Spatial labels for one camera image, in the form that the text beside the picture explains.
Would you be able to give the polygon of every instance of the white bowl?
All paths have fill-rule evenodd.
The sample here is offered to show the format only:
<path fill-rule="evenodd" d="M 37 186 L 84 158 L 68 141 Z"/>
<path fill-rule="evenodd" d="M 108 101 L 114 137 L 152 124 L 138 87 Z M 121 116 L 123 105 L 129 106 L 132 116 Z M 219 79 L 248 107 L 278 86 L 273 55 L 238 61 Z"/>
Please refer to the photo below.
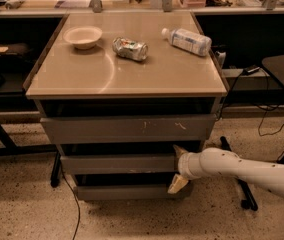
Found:
<path fill-rule="evenodd" d="M 87 50 L 94 47 L 101 36 L 102 30 L 97 27 L 75 27 L 65 31 L 63 39 L 77 49 Z"/>

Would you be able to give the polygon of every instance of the plastic bottle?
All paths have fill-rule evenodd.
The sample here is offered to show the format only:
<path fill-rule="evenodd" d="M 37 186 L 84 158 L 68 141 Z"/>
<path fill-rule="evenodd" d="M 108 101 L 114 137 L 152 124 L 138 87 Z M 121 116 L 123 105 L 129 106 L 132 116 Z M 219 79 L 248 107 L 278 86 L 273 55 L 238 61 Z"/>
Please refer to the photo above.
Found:
<path fill-rule="evenodd" d="M 164 28 L 162 36 L 167 38 L 171 45 L 199 56 L 206 56 L 211 49 L 211 38 L 186 29 L 178 28 L 170 31 Z"/>

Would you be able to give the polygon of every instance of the power cord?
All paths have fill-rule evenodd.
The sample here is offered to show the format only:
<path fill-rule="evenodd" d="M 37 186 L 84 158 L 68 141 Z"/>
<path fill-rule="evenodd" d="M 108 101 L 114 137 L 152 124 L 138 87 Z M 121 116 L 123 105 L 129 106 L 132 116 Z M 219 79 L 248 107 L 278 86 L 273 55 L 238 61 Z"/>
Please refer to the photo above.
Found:
<path fill-rule="evenodd" d="M 226 95 L 226 97 L 224 97 L 222 105 L 221 105 L 220 113 L 218 113 L 217 121 L 222 118 L 223 109 L 227 107 L 227 106 L 225 106 L 225 101 L 226 101 L 227 97 L 232 92 L 232 90 L 233 90 L 235 84 L 237 83 L 237 81 L 239 80 L 240 76 L 243 76 L 244 74 L 245 74 L 244 70 L 242 70 L 241 73 L 235 78 L 235 80 L 234 80 L 234 82 L 233 82 L 233 84 L 232 84 L 228 94 Z"/>
<path fill-rule="evenodd" d="M 266 72 L 265 72 L 263 69 L 262 69 L 262 72 L 263 72 L 264 75 L 265 75 L 265 79 L 266 79 L 266 91 L 268 91 L 268 90 L 269 90 L 268 75 L 266 74 Z M 283 129 L 283 127 L 284 127 L 284 123 L 280 126 L 279 130 L 277 130 L 277 131 L 275 131 L 275 132 L 263 133 L 263 134 L 261 133 L 261 127 L 262 127 L 262 124 L 263 124 L 263 122 L 264 122 L 264 119 L 266 118 L 267 113 L 270 112 L 270 111 L 273 111 L 273 110 L 275 110 L 275 109 L 278 109 L 278 108 L 280 107 L 280 104 L 277 105 L 277 106 L 275 106 L 275 107 L 272 107 L 272 106 L 267 105 L 267 108 L 265 108 L 265 109 L 262 108 L 262 107 L 260 107 L 260 106 L 257 106 L 257 107 L 265 111 L 264 114 L 263 114 L 262 120 L 261 120 L 261 122 L 260 122 L 260 124 L 259 124 L 259 127 L 258 127 L 258 133 L 259 133 L 259 136 L 260 136 L 260 137 L 275 135 L 275 134 L 279 133 L 280 131 L 282 131 L 282 129 Z"/>
<path fill-rule="evenodd" d="M 75 193 L 74 193 L 74 191 L 73 191 L 71 185 L 69 184 L 69 182 L 67 181 L 67 179 L 66 179 L 66 177 L 65 177 L 65 174 L 64 174 L 64 172 L 63 172 L 62 165 L 61 165 L 61 172 L 62 172 L 62 177 L 63 177 L 63 179 L 65 180 L 66 184 L 68 185 L 68 187 L 70 188 L 70 190 L 71 190 L 71 192 L 72 192 L 72 194 L 73 194 L 73 196 L 74 196 L 74 200 L 75 200 L 75 203 L 76 203 L 77 208 L 78 208 L 78 221 L 77 221 L 77 224 L 76 224 L 76 227 L 75 227 L 75 230 L 74 230 L 74 234 L 73 234 L 73 237 L 72 237 L 72 240 L 74 240 L 75 237 L 76 237 L 76 234 L 77 234 L 77 232 L 78 232 L 79 225 L 80 225 L 81 210 L 80 210 L 79 201 L 78 201 L 78 199 L 77 199 L 77 197 L 76 197 L 76 195 L 75 195 Z"/>
<path fill-rule="evenodd" d="M 261 127 L 262 127 L 262 124 L 263 124 L 263 122 L 264 122 L 264 119 L 265 119 L 265 117 L 266 117 L 266 114 L 269 112 L 269 110 L 266 110 L 265 112 L 264 112 L 264 115 L 263 115 L 263 117 L 262 117 L 262 120 L 261 120 L 261 123 L 260 123 L 260 125 L 259 125 L 259 127 L 258 127 L 258 132 L 259 132 L 259 136 L 260 137 L 263 137 L 263 136 L 269 136 L 269 135 L 275 135 L 275 134 L 277 134 L 277 133 L 279 133 L 280 131 L 282 131 L 282 129 L 283 129 L 283 127 L 284 127 L 284 123 L 281 125 L 281 127 L 279 128 L 279 130 L 277 130 L 277 131 L 275 131 L 275 132 L 271 132 L 271 133 L 261 133 Z"/>

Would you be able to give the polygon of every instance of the terrazzo floor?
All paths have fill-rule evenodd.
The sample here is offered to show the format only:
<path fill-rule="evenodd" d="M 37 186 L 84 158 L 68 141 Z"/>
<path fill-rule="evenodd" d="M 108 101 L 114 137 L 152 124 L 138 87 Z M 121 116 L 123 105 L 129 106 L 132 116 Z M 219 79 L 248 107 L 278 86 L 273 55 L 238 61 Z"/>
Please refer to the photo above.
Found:
<path fill-rule="evenodd" d="M 223 135 L 243 158 L 275 161 L 284 151 L 284 127 L 260 137 L 261 115 L 217 121 L 205 146 L 219 146 Z M 283 122 L 284 112 L 273 113 L 260 130 L 277 131 Z M 4 127 L 18 145 L 48 143 L 37 123 Z M 0 240 L 284 240 L 284 199 L 250 185 L 259 209 L 243 210 L 243 193 L 230 178 L 198 179 L 183 200 L 80 201 L 77 227 L 71 178 L 50 185 L 54 155 L 0 157 Z"/>

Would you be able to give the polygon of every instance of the tabletop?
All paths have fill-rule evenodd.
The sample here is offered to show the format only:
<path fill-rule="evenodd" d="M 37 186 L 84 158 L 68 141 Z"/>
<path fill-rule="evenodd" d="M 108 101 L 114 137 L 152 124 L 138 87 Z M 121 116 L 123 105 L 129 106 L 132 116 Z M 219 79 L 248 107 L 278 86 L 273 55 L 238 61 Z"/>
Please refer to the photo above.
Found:
<path fill-rule="evenodd" d="M 63 40 L 66 30 L 80 26 L 102 29 L 94 48 L 77 50 Z M 72 13 L 26 95 L 34 99 L 225 96 L 227 90 L 211 57 L 171 46 L 161 35 L 163 28 L 198 33 L 190 12 Z M 147 59 L 136 62 L 117 56 L 112 50 L 116 37 L 145 42 Z"/>

